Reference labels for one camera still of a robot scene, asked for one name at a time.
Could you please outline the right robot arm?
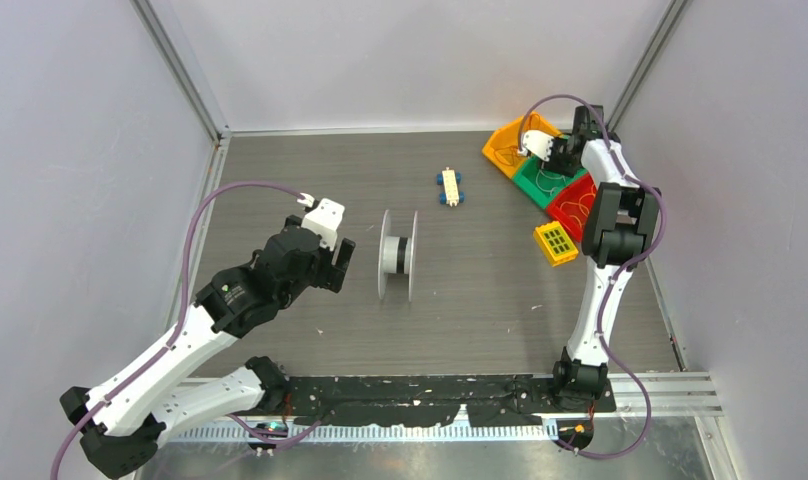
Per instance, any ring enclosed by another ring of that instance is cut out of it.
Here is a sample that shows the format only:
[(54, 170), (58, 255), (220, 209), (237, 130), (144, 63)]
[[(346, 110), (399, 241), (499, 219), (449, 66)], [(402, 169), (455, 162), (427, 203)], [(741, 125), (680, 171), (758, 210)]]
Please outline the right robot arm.
[(551, 401), (563, 411), (583, 410), (606, 391), (621, 296), (653, 244), (660, 212), (660, 193), (639, 181), (602, 115), (600, 105), (577, 107), (571, 133), (554, 142), (550, 155), (563, 171), (585, 169), (596, 188), (580, 241), (587, 262), (584, 296), (550, 385)]

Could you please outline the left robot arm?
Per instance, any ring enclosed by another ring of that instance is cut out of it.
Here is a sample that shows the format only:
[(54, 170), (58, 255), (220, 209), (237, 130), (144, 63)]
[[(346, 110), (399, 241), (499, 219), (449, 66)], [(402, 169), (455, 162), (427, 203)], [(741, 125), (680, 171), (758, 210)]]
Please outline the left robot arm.
[(341, 207), (328, 202), (284, 228), (249, 262), (219, 271), (171, 330), (121, 372), (60, 398), (87, 460), (110, 479), (147, 463), (174, 433), (228, 413), (283, 409), (290, 385), (268, 357), (184, 392), (175, 388), (215, 354), (275, 318), (307, 288), (341, 290), (355, 244), (339, 240)]

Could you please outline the clear plastic cable spool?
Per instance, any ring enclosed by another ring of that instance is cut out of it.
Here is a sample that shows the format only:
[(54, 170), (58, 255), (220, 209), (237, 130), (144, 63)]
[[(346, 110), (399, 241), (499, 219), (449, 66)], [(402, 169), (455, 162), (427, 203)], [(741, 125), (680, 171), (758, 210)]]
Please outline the clear plastic cable spool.
[(414, 297), (415, 263), (418, 236), (418, 212), (413, 214), (411, 232), (407, 237), (392, 234), (392, 217), (389, 210), (384, 211), (380, 229), (380, 240), (377, 262), (377, 292), (383, 300), (386, 294), (390, 275), (403, 275), (408, 282), (408, 301)]

